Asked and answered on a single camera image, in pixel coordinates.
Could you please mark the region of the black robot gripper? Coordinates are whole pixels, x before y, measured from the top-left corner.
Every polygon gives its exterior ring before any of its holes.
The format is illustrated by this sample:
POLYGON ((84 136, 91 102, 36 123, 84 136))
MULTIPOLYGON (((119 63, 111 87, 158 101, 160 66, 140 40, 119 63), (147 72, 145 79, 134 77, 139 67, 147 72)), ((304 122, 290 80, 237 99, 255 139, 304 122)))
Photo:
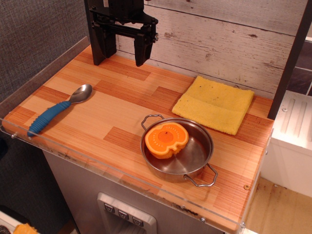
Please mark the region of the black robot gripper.
POLYGON ((144 12, 144 1, 109 0, 106 7, 96 2, 92 4, 90 12, 101 58, 107 59, 116 53, 116 35, 135 39, 137 67, 150 58, 153 43, 158 40, 158 20, 144 12))

